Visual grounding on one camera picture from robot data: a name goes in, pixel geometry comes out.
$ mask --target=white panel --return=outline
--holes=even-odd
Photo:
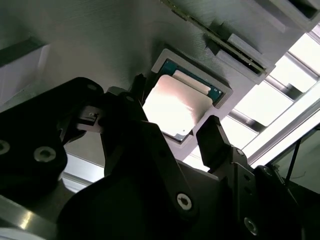
[[[221,121],[221,125],[227,138],[229,139],[229,142],[239,149],[244,148],[252,139],[257,136],[256,132],[228,116]]]
[[[315,85],[310,91],[295,102],[287,111],[277,118],[269,127],[260,133],[252,142],[250,142],[243,152],[250,157],[264,144],[270,141],[276,134],[302,114],[307,108],[314,104],[320,97],[320,83]]]
[[[65,178],[65,177],[62,177],[62,181],[63,181],[65,187],[75,194],[87,187],[87,185],[84,185],[82,183],[73,181],[73,180]]]
[[[30,52],[4,66],[2,101],[6,102],[36,80],[42,48]]]
[[[105,177],[104,168],[94,163],[83,160],[77,156],[67,154],[68,163],[65,167],[65,172],[94,183]]]
[[[289,52],[320,75],[320,45],[309,35],[304,34]]]
[[[289,98],[263,81],[235,106],[235,109],[264,126],[271,124],[293,104]]]
[[[286,56],[280,58],[270,75],[280,83],[291,84],[301,92],[308,91],[316,81]]]
[[[187,157],[183,160],[183,162],[184,162],[185,164],[188,164],[189,166],[195,168],[195,169],[200,169],[200,170],[203,170],[203,171],[207,172],[210,168],[204,166],[204,164],[203,164],[203,162],[202,162],[202,159],[201,159],[201,156],[200,156],[200,157],[197,157],[197,156],[193,155],[192,153],[191,153],[189,156],[187,156]]]

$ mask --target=black machine part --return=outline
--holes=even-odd
[[[304,239],[289,190],[268,167],[248,166],[217,117],[196,136],[209,172],[177,161],[143,111],[145,80],[103,93],[75,78],[0,113],[0,200],[46,221],[52,234],[31,231],[46,239]],[[105,177],[72,196],[63,146],[86,131],[101,135]],[[2,227],[29,230],[3,211]]]

